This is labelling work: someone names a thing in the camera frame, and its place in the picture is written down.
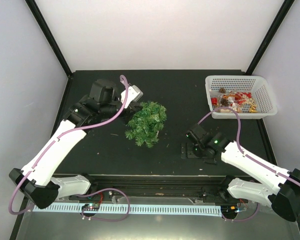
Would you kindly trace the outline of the white perforated plastic basket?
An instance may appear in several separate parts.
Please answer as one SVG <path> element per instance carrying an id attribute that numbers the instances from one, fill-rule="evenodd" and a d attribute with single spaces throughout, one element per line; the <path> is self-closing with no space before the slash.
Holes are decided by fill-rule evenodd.
<path id="1" fill-rule="evenodd" d="M 262 119 L 275 115 L 278 110 L 273 92 L 268 82 L 260 76 L 240 75 L 210 75 L 205 78 L 206 97 L 209 109 L 212 111 L 220 107 L 220 100 L 223 95 L 230 92 L 251 93 L 252 101 L 255 104 L 257 113 L 249 113 L 250 104 L 229 105 L 229 107 L 240 107 L 242 113 L 237 113 L 241 119 Z M 220 93 L 219 89 L 224 88 L 226 93 Z M 211 98 L 217 98 L 218 105 L 211 103 Z"/>

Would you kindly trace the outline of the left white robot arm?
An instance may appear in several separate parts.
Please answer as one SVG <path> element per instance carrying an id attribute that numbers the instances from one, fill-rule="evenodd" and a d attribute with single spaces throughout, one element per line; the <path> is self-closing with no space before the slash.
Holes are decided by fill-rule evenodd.
<path id="1" fill-rule="evenodd" d="M 110 80 L 98 79 L 77 103 L 72 105 L 61 120 L 57 130 L 40 152 L 21 169 L 13 168 L 9 178 L 20 191 L 39 209 L 49 207 L 56 200 L 69 196 L 93 199 L 98 192 L 88 175 L 54 177 L 54 173 L 72 148 L 91 129 L 121 118 L 125 123 L 142 109 L 138 100 L 143 92 L 120 76 L 123 92 Z"/>

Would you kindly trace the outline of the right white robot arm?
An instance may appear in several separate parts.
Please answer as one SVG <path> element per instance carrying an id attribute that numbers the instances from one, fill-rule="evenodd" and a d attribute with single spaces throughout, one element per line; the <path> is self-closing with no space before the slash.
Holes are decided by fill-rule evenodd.
<path id="1" fill-rule="evenodd" d="M 242 148 L 222 133 L 211 135 L 199 124 L 193 125 L 186 137 L 192 142 L 192 152 L 200 159 L 222 162 L 245 172 L 254 182 L 227 176 L 218 187 L 218 198 L 224 202 L 232 198 L 245 199 L 271 208 L 278 216 L 295 222 L 300 216 L 300 170 L 290 171 L 273 165 Z"/>

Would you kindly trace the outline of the small green christmas tree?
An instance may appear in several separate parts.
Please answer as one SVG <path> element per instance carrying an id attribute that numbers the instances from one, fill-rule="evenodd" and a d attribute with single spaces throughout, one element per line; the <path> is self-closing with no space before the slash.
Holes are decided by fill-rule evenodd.
<path id="1" fill-rule="evenodd" d="M 152 148 L 159 141 L 159 132 L 167 120 L 167 109 L 154 101 L 141 102 L 142 109 L 133 115 L 125 132 L 128 140 L 134 140 L 138 147 Z"/>

